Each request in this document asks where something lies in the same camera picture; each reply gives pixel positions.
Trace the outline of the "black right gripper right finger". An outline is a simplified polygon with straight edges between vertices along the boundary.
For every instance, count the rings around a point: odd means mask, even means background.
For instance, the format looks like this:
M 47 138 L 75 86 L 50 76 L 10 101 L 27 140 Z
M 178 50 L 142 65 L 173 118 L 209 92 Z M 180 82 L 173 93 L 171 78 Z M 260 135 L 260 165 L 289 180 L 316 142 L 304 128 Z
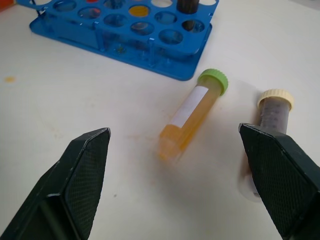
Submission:
M 256 190 L 283 240 L 320 240 L 320 167 L 288 135 L 241 123 Z

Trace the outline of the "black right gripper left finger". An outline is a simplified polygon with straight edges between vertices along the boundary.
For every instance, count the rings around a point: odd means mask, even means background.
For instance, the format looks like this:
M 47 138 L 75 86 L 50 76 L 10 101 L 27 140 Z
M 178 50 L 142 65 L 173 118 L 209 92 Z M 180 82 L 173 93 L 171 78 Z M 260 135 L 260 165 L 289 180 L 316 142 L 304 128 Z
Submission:
M 0 240 L 88 240 L 103 188 L 108 127 L 73 139 L 37 181 Z

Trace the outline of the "dark tube cream cap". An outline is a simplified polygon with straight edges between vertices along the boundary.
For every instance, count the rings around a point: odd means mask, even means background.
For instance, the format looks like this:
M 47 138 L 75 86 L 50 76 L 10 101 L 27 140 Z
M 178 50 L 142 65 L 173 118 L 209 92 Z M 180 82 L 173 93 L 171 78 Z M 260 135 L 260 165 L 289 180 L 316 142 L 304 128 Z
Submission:
M 266 90 L 258 98 L 254 124 L 286 134 L 289 113 L 293 106 L 294 97 L 288 91 L 284 89 Z M 246 199 L 254 203 L 261 202 L 246 154 L 243 155 L 241 161 L 237 186 Z

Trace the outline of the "orange tube green cap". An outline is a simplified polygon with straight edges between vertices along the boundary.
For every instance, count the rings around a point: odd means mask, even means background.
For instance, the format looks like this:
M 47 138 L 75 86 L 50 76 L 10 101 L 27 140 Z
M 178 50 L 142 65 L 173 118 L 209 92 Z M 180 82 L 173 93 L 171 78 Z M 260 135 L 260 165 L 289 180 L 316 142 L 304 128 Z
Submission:
M 159 137 L 156 153 L 164 161 L 173 161 L 186 150 L 215 102 L 227 90 L 228 78 L 217 69 L 201 73 L 197 83 Z

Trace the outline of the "blue plastic test tube rack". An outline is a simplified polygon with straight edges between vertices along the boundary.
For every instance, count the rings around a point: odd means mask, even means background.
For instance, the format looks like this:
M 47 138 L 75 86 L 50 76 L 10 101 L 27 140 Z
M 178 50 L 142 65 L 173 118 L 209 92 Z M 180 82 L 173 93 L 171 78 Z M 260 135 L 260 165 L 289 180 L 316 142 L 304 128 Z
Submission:
M 212 30 L 219 0 L 194 14 L 177 0 L 16 0 L 36 10 L 35 34 L 180 81 L 191 79 Z

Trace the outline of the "orange object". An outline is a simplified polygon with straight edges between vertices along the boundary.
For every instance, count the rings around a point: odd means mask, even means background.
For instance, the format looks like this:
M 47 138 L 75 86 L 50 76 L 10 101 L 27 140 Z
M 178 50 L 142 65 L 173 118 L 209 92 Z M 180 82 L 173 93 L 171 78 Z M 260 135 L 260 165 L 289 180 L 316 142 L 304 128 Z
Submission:
M 16 0 L 0 0 L 0 12 L 3 12 L 17 3 Z

